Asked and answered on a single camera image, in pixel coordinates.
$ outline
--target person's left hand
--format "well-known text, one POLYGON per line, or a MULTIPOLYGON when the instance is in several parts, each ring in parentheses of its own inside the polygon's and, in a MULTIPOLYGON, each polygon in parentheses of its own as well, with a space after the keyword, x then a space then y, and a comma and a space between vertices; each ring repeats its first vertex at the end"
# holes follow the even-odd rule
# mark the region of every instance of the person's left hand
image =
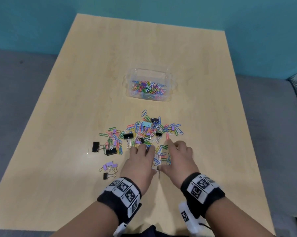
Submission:
POLYGON ((145 152, 145 144, 141 144, 139 148, 131 147, 130 158, 127 159, 120 173, 120 177, 131 179, 139 187, 142 196, 149 188, 153 175, 157 173, 152 169, 155 154, 154 145, 150 146, 147 154, 145 152))

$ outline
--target teal wall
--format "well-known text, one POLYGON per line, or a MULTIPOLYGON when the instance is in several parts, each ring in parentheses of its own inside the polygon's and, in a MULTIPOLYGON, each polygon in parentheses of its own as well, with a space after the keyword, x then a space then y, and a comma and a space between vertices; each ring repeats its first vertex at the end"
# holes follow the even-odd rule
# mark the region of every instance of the teal wall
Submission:
POLYGON ((237 74, 297 73, 297 0, 0 0, 0 49, 58 54, 76 13, 225 30, 237 74))

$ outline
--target table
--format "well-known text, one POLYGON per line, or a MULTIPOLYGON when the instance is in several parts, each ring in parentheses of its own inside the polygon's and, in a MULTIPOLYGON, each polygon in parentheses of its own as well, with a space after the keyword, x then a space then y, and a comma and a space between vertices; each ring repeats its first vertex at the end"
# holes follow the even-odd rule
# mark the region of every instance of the table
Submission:
MULTIPOLYGON (((0 229, 56 231, 96 200, 112 181, 98 169, 128 158, 92 153, 98 134, 124 129, 143 109, 162 123, 181 123, 200 171, 241 209, 274 233, 224 31, 78 14, 0 183, 0 229), (132 63, 168 65, 171 100, 126 95, 132 63)), ((128 226, 155 224, 186 234, 184 197, 163 173, 128 226)))

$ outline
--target plastic container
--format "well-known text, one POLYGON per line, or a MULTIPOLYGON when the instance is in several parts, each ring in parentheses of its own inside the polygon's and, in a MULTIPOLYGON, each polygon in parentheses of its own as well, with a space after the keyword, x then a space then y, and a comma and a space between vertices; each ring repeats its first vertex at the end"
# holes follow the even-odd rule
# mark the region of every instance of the plastic container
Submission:
POLYGON ((134 98, 170 100, 174 83, 168 67, 137 64, 128 72, 128 92, 134 98))

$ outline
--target black wristband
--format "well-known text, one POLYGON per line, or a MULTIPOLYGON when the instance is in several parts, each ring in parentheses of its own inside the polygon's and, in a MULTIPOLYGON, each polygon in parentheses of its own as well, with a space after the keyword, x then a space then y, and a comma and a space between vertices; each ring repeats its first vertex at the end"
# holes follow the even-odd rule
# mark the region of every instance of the black wristband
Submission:
POLYGON ((193 216, 198 219, 205 217, 206 211, 216 200, 225 197, 225 193, 212 179, 201 173, 188 176, 180 190, 187 200, 187 206, 193 216))
POLYGON ((119 225, 128 223, 139 208, 142 197, 140 189, 129 178, 123 177, 108 185, 97 198, 111 208, 118 217, 119 225))

